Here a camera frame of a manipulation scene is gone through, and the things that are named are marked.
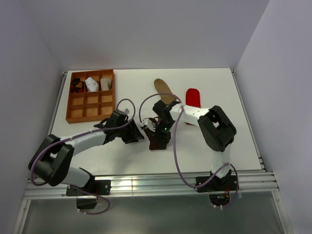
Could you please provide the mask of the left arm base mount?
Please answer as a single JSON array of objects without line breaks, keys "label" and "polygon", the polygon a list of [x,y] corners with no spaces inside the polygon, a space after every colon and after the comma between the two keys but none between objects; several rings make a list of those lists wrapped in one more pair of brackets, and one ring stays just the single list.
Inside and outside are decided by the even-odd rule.
[{"label": "left arm base mount", "polygon": [[94,180],[85,187],[78,187],[68,185],[66,189],[66,196],[76,198],[76,207],[80,211],[90,212],[101,201],[107,202],[106,195],[110,194],[111,180]]}]

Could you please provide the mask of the dark brown striped sock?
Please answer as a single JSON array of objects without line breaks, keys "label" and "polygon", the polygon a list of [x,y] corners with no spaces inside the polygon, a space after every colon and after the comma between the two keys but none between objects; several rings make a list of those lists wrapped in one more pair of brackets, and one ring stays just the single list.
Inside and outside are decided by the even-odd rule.
[{"label": "dark brown striped sock", "polygon": [[[158,126],[158,121],[154,119],[154,123],[156,123],[156,127]],[[151,151],[156,151],[156,150],[162,150],[161,145],[159,144],[159,142],[157,141],[157,137],[156,137],[156,130],[154,132],[150,131],[149,129],[144,129],[143,130],[144,133],[146,134],[147,138],[149,139],[149,150]]]}]

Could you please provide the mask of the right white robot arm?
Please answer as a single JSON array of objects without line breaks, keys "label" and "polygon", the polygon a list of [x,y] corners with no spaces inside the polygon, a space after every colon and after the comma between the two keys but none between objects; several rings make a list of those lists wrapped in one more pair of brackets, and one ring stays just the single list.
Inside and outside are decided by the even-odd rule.
[{"label": "right white robot arm", "polygon": [[153,129],[144,130],[150,141],[149,149],[165,150],[170,140],[176,144],[176,132],[179,121],[199,127],[205,143],[212,152],[213,163],[211,175],[205,182],[196,185],[188,183],[183,177],[178,165],[176,146],[174,146],[174,159],[176,169],[182,181],[194,189],[203,188],[211,184],[216,190],[222,190],[231,176],[232,170],[236,170],[230,163],[230,149],[237,133],[236,128],[224,113],[221,107],[199,108],[183,105],[179,101],[165,104],[158,101],[153,106],[159,121],[149,119]]}]

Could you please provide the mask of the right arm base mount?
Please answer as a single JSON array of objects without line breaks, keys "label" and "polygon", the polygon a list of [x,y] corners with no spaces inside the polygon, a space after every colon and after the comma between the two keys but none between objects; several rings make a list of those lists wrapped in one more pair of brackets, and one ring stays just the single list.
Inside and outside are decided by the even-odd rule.
[{"label": "right arm base mount", "polygon": [[232,170],[223,178],[213,177],[210,182],[200,188],[195,188],[198,193],[207,193],[214,209],[223,210],[239,197],[239,177],[232,175]]}]

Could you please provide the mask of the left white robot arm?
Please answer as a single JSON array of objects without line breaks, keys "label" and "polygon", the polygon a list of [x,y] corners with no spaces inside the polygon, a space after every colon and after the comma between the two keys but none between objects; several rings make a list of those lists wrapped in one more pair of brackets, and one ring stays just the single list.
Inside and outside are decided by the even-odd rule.
[{"label": "left white robot arm", "polygon": [[91,130],[75,136],[48,135],[28,164],[31,179],[41,178],[43,185],[54,187],[67,184],[77,187],[84,195],[97,188],[95,176],[83,168],[71,167],[72,158],[93,147],[105,145],[120,138],[123,143],[136,143],[144,139],[135,121],[125,111],[114,110],[109,118],[93,126]]}]

